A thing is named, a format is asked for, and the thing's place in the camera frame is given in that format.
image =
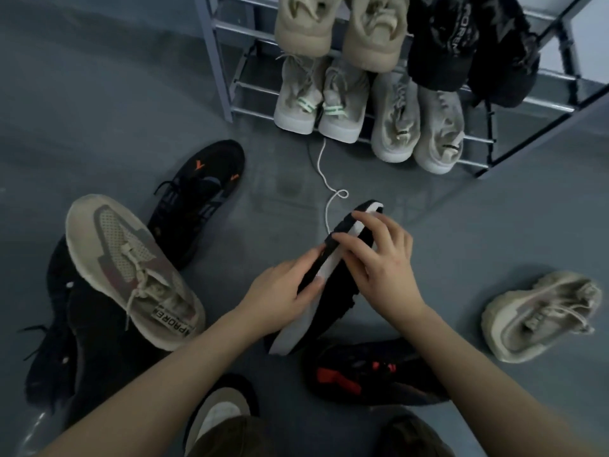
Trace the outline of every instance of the brown pants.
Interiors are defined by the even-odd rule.
[[[257,417],[228,419],[205,433],[188,457],[274,457]],[[393,419],[381,431],[374,457],[454,457],[431,427],[415,415]]]

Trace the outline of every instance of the beige sneaker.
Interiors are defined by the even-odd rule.
[[[343,57],[363,70],[392,71],[406,36],[408,0],[345,0],[351,9]]]
[[[589,319],[602,292],[589,278],[568,271],[548,274],[533,290],[498,296],[482,314],[482,332],[499,361],[529,361],[569,332],[591,334]]]
[[[76,200],[66,218],[79,274],[112,298],[153,345],[174,351],[205,329],[205,310],[144,224],[109,197]]]
[[[275,39],[286,53],[319,58],[330,51],[342,0],[279,0]]]

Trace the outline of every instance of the red accent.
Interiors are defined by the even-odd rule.
[[[342,389],[352,394],[360,395],[362,393],[362,387],[358,383],[349,380],[337,370],[317,368],[317,381],[319,383],[336,383]]]

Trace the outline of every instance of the gray floor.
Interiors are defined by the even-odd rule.
[[[61,414],[41,415],[26,406],[29,362],[22,359],[40,336],[16,331],[50,321],[44,276],[74,199],[104,193],[147,218],[157,183],[188,154],[217,139],[239,140],[247,153],[241,188],[209,224],[196,262],[184,273],[214,321],[263,269],[324,238],[329,193],[310,162],[319,136],[288,134],[252,117],[224,122],[198,40],[11,2],[0,9],[0,53],[6,311],[0,322],[0,454],[28,455],[57,433]],[[463,169],[432,176],[409,162],[384,164],[366,146],[330,141],[324,171],[332,185],[351,193],[332,204],[330,223],[364,200],[383,201],[415,237],[413,266],[430,306],[484,349],[479,316],[498,293],[526,288],[560,268],[609,289],[606,115],[484,182]],[[527,137],[535,118],[507,113],[505,144]],[[501,368],[583,436],[609,448],[606,308],[595,326],[592,337],[569,336],[528,364]],[[393,334],[361,300],[332,332],[352,340]],[[379,427],[402,411],[325,403],[305,390],[296,358],[267,356],[261,344],[232,371],[254,384],[281,456],[367,456]],[[483,454],[452,404],[416,413],[457,455]],[[168,455],[179,455],[177,441]]]

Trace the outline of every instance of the black shoe with orange accents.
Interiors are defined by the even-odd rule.
[[[184,268],[197,250],[205,223],[237,187],[246,156],[241,145],[227,139],[194,154],[167,185],[148,222],[156,243],[177,268]]]
[[[449,400],[403,338],[356,345],[317,341],[303,353],[303,375],[309,390],[339,403],[425,406]]]

